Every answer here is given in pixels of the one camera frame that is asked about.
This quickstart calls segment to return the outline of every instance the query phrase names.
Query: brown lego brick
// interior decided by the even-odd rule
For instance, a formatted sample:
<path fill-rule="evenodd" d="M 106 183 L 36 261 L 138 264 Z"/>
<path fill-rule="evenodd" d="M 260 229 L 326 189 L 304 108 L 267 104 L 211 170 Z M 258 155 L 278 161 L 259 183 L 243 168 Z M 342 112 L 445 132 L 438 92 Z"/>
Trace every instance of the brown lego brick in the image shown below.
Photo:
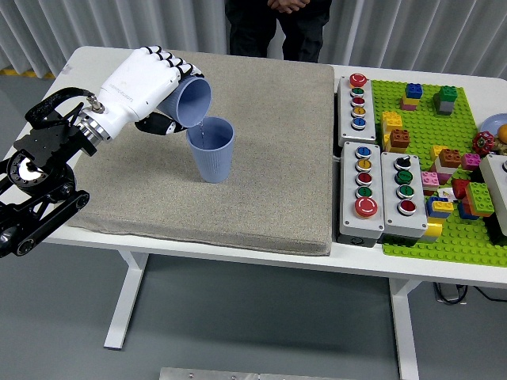
<path fill-rule="evenodd" d="M 395 129 L 391 131 L 389 143 L 393 148 L 407 148 L 410 144 L 409 132 L 406 129 Z"/>
<path fill-rule="evenodd" d="M 443 149 L 438 157 L 445 168 L 458 168 L 461 165 L 461 155 L 457 149 Z"/>

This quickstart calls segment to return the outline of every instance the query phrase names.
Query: red lego brick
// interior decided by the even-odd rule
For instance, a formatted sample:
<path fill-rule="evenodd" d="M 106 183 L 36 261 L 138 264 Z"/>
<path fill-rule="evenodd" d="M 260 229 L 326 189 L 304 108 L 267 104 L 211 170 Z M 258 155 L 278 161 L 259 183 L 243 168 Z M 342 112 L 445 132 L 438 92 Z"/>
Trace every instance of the red lego brick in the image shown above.
<path fill-rule="evenodd" d="M 451 180 L 452 191 L 454 192 L 454 196 L 458 200 L 462 200 L 465 197 L 466 195 L 465 188 L 468 186 L 469 183 L 470 183 L 469 180 L 459 180 L 457 178 Z"/>

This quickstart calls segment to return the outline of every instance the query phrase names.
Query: water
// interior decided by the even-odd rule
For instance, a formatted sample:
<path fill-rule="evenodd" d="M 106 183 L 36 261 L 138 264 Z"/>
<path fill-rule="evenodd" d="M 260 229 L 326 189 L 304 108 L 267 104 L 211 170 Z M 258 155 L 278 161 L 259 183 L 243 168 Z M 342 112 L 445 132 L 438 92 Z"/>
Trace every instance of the water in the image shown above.
<path fill-rule="evenodd" d="M 200 135 L 201 135 L 201 137 L 203 139 L 203 146 L 202 146 L 202 148 L 204 149 L 204 130 L 203 130 L 203 122 L 202 121 L 199 123 L 199 129 L 200 129 Z"/>

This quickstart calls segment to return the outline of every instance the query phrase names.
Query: yellow lego brick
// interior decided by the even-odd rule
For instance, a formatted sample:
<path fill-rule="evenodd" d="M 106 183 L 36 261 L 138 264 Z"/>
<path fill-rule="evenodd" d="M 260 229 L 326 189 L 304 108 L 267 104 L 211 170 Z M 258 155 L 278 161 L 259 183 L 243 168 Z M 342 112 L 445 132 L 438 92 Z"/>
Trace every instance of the yellow lego brick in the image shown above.
<path fill-rule="evenodd" d="M 394 111 L 382 112 L 381 122 L 384 133 L 403 128 L 402 117 Z"/>
<path fill-rule="evenodd" d="M 428 223 L 433 223 L 433 224 L 443 224 L 447 219 L 445 218 L 435 218 L 434 216 L 429 216 L 428 217 Z"/>
<path fill-rule="evenodd" d="M 425 236 L 432 236 L 438 238 L 442 234 L 443 226 L 441 223 L 428 223 L 428 229 L 425 232 Z"/>
<path fill-rule="evenodd" d="M 431 161 L 435 161 L 440 152 L 444 149 L 449 149 L 445 145 L 433 145 L 431 150 L 429 151 L 429 155 L 431 156 Z"/>
<path fill-rule="evenodd" d="M 452 205 L 452 202 L 436 201 L 436 202 L 432 203 L 432 209 L 433 209 L 433 211 L 437 211 L 437 212 L 452 213 L 454 211 L 454 206 Z"/>
<path fill-rule="evenodd" d="M 406 94 L 403 94 L 402 97 L 403 104 L 405 105 L 419 105 L 419 99 L 412 99 L 410 97 L 406 97 Z"/>

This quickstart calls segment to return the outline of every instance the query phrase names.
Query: blue lego brick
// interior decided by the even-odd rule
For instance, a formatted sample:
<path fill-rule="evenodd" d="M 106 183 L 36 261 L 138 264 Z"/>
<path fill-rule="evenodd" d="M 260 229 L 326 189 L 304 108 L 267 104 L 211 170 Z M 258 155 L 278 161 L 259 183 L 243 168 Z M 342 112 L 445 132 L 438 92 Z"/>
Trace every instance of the blue lego brick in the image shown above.
<path fill-rule="evenodd" d="M 463 202 L 459 202 L 458 203 L 458 211 L 459 211 L 459 217 L 461 219 L 467 219 L 467 220 L 477 220 L 477 219 L 479 219 L 478 216 L 475 216 L 475 215 L 472 215 L 472 214 L 468 214 L 465 211 L 464 206 L 463 206 Z"/>
<path fill-rule="evenodd" d="M 435 209 L 433 204 L 435 202 L 445 202 L 446 204 L 449 204 L 447 198 L 440 198 L 438 196 L 430 196 L 428 200 L 426 201 L 426 213 L 430 218 L 442 218 L 446 219 L 451 213 L 453 208 L 452 207 L 445 207 L 443 210 Z"/>
<path fill-rule="evenodd" d="M 422 85 L 418 83 L 409 83 L 405 88 L 405 95 L 411 99 L 422 98 Z"/>

